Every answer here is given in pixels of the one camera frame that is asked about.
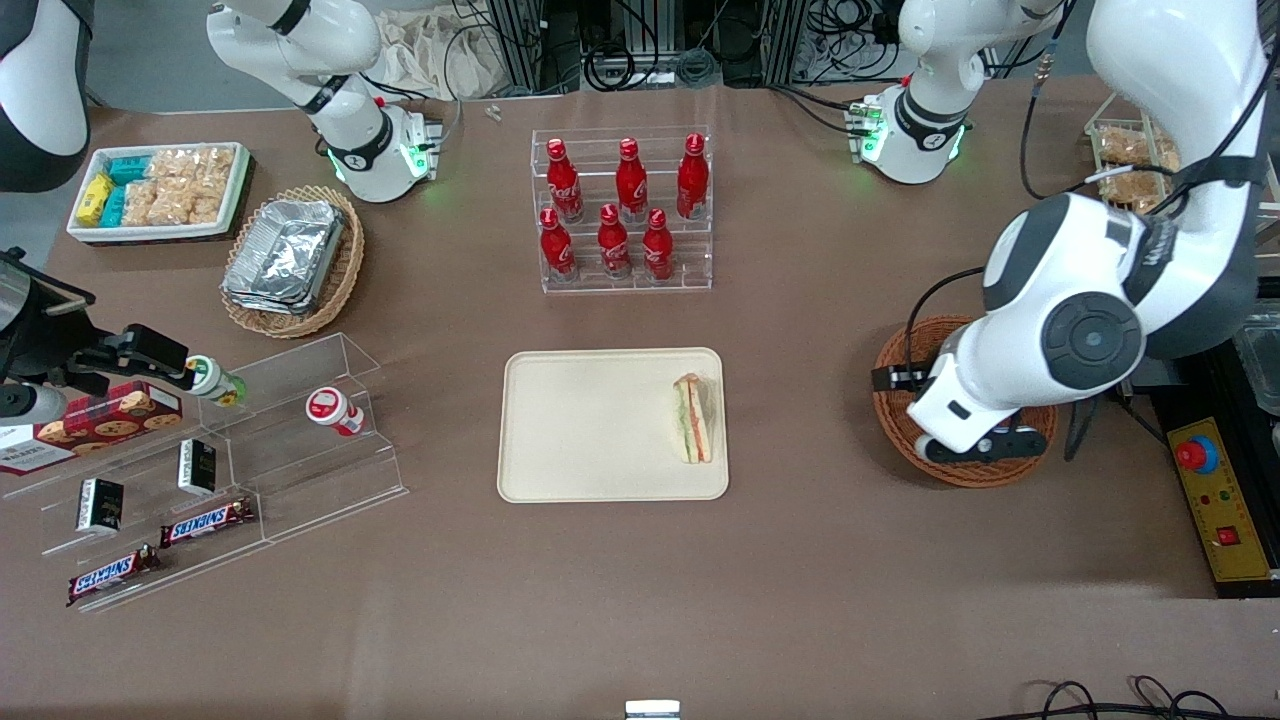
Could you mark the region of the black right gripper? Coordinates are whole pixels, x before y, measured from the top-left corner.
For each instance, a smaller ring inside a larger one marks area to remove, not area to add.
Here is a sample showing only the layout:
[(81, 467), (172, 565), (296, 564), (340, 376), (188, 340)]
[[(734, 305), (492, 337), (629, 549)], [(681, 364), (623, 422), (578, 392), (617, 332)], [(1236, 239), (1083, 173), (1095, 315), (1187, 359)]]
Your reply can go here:
[(3, 252), (3, 378), (104, 395), (106, 375), (145, 377), (189, 391), (188, 348), (146, 325), (109, 333), (93, 325), (97, 297), (33, 269), (23, 250)]

